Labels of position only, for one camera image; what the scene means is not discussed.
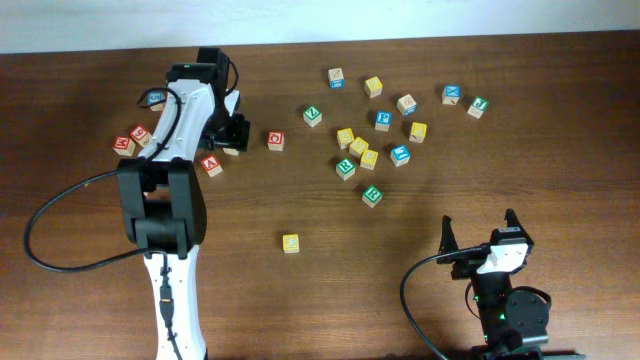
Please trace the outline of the green V letter block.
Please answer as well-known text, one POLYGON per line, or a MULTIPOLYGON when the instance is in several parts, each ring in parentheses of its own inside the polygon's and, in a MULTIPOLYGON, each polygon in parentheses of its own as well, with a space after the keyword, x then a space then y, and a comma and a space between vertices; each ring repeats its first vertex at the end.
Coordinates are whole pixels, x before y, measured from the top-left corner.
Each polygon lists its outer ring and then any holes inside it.
POLYGON ((233 148, 223 148, 223 152, 227 155, 232 155, 232 156, 239 156, 240 155, 240 151, 237 149, 233 149, 233 148))

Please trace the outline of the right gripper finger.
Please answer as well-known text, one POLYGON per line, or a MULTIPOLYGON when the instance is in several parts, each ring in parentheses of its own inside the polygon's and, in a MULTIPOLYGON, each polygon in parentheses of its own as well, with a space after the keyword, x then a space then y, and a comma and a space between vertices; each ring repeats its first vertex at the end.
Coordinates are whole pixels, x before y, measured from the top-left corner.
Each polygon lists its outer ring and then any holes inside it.
POLYGON ((441 241, 438 254, 448 254, 459 250, 453 229, 451 227, 452 219, 444 215, 442 218, 441 241))
POLYGON ((520 228, 520 221, 512 208, 508 208, 505 211, 504 220, 506 221, 506 225, 508 228, 520 228))

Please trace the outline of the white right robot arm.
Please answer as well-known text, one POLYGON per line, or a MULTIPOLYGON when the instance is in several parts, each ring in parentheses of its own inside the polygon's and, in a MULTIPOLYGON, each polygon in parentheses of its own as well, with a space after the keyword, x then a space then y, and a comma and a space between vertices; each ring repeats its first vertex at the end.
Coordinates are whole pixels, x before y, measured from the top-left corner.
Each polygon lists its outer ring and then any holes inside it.
POLYGON ((533 287, 511 284, 511 277, 526 266, 534 242, 514 210, 506 211, 505 221, 506 226, 494 229, 487 243, 461 249, 451 218, 444 216, 439 262, 452 266, 452 279, 468 280, 473 288, 486 341, 472 348, 474 359, 541 359, 541 346, 549 341, 551 297, 533 287))

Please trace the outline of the blue P letter block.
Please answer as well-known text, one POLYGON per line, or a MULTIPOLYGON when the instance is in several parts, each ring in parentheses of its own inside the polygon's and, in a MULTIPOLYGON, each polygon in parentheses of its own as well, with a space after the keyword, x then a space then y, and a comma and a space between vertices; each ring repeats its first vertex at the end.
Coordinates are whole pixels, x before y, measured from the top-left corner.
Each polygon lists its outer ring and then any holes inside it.
POLYGON ((378 111, 375 117, 375 129, 377 131, 387 132, 392 123, 392 113, 386 111, 378 111))

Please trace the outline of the yellow C letter block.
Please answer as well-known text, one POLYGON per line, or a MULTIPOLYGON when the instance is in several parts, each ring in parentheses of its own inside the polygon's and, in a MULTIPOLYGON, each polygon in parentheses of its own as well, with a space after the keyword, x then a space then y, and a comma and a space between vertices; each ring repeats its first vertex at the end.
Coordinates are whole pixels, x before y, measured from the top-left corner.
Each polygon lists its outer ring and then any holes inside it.
POLYGON ((298 253, 300 251, 299 236, 297 234, 285 234, 282 237, 282 247, 286 254, 298 253))

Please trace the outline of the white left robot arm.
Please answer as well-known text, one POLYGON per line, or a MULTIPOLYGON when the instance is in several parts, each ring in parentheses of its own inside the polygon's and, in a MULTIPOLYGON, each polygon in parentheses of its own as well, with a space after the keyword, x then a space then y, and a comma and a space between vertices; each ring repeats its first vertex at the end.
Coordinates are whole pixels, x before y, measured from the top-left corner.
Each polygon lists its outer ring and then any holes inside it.
POLYGON ((196 176, 198 149, 246 151, 250 123, 238 113, 237 70, 219 48, 166 74, 167 99, 150 143, 118 165, 126 234, 143 251, 158 331, 159 359, 208 356, 198 315, 196 264, 207 209, 196 176))

